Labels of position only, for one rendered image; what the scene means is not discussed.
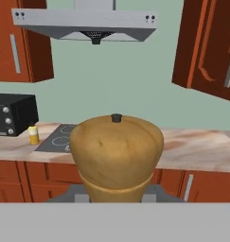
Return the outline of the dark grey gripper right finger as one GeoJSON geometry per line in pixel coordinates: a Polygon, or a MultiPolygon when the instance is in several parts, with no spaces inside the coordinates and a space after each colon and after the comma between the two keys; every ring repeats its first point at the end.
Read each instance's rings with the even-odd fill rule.
{"type": "Polygon", "coordinates": [[[142,202],[183,202],[182,199],[169,195],[160,184],[150,184],[145,191],[142,202]]]}

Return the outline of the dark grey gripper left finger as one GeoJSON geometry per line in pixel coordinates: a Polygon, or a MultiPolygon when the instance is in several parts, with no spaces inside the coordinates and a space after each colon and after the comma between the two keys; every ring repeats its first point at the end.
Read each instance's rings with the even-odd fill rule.
{"type": "Polygon", "coordinates": [[[48,202],[89,202],[90,198],[83,184],[72,184],[61,195],[49,199],[48,202]]]}

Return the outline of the wooden condiment grinder black knob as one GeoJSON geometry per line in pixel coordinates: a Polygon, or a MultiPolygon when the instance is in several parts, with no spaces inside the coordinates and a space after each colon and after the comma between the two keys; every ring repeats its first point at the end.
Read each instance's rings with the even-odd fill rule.
{"type": "Polygon", "coordinates": [[[162,131],[122,114],[78,124],[69,146],[92,202],[139,202],[164,149],[162,131]]]}

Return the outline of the red-brown base cabinet drawer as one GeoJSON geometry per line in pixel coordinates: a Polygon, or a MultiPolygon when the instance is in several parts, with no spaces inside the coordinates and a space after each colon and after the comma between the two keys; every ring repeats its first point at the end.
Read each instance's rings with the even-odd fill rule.
{"type": "Polygon", "coordinates": [[[185,172],[173,169],[155,169],[151,183],[160,184],[170,195],[179,198],[184,182],[185,172]]]}
{"type": "Polygon", "coordinates": [[[15,162],[0,161],[0,202],[24,202],[23,187],[15,162]]]}
{"type": "Polygon", "coordinates": [[[25,168],[34,202],[59,196],[71,184],[82,184],[74,164],[25,163],[25,168]]]}

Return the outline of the red-brown base cabinet door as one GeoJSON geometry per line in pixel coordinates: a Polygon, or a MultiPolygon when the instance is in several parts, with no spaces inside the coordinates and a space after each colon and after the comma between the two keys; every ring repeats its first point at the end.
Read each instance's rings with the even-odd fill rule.
{"type": "Polygon", "coordinates": [[[188,175],[194,179],[187,202],[230,202],[230,173],[186,171],[180,198],[184,199],[188,175]]]}

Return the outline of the dark grey hob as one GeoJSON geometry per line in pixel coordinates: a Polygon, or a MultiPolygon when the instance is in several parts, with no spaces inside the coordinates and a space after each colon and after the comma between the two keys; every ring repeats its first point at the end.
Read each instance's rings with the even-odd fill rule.
{"type": "Polygon", "coordinates": [[[69,153],[69,135],[75,125],[60,124],[37,148],[38,152],[69,153]]]}

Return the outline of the yellow condiment bottle black cap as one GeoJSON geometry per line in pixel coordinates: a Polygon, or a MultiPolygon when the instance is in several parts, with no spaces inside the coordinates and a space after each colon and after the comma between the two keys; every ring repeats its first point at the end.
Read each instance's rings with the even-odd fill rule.
{"type": "Polygon", "coordinates": [[[32,145],[37,145],[40,142],[39,132],[34,123],[31,123],[28,127],[29,142],[32,145]]]}

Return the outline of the black toaster oven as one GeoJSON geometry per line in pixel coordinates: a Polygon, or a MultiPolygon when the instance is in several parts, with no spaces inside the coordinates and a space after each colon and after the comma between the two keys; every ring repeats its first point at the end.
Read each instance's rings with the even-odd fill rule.
{"type": "Polygon", "coordinates": [[[38,121],[35,95],[0,94],[0,136],[17,137],[38,121]]]}

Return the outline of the grey steel range hood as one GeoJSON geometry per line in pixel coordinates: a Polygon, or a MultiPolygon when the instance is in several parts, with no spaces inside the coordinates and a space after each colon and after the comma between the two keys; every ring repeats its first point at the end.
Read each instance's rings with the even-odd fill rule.
{"type": "Polygon", "coordinates": [[[12,9],[16,26],[57,40],[144,42],[156,29],[155,11],[117,10],[115,0],[75,0],[72,9],[12,9]]]}

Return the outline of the red-brown wall cabinet door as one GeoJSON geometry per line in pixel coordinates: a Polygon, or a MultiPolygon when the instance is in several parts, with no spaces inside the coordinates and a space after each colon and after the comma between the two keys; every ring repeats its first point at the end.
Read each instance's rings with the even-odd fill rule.
{"type": "Polygon", "coordinates": [[[172,82],[230,100],[230,0],[184,0],[172,82]]]}
{"type": "Polygon", "coordinates": [[[15,26],[12,9],[45,9],[46,0],[0,0],[0,81],[39,82],[54,77],[51,42],[15,26]]]}

